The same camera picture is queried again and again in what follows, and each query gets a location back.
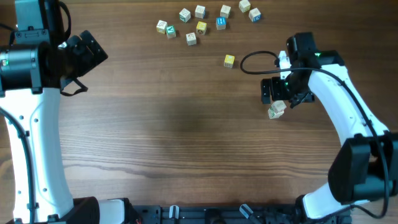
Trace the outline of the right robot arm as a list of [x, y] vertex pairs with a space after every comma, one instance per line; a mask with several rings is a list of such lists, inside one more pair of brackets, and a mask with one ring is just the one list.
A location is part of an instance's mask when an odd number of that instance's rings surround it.
[[360, 97], [338, 52], [319, 50], [309, 32], [289, 37], [286, 44], [275, 55], [275, 70], [266, 71], [261, 83], [269, 117], [320, 100], [341, 144], [327, 182], [297, 199], [295, 222], [326, 221], [377, 200], [388, 205], [397, 195], [397, 135]]

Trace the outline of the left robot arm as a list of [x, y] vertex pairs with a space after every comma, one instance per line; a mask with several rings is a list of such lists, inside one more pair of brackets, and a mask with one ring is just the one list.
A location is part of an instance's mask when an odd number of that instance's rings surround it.
[[129, 223], [128, 199], [73, 198], [58, 128], [65, 87], [107, 59], [90, 32], [72, 35], [61, 1], [16, 1], [17, 28], [1, 47], [1, 114], [11, 144], [13, 223]]

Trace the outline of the green Z block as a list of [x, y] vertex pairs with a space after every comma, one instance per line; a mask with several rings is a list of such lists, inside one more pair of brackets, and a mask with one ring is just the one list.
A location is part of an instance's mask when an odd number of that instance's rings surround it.
[[268, 115], [270, 119], [277, 119], [284, 114], [284, 111], [275, 112], [272, 108], [268, 109]]

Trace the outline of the red A block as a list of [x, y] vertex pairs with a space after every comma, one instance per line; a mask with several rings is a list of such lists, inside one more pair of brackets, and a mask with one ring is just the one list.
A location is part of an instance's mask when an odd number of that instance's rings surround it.
[[284, 111], [286, 109], [286, 104], [282, 100], [278, 100], [271, 104], [271, 107], [275, 112]]

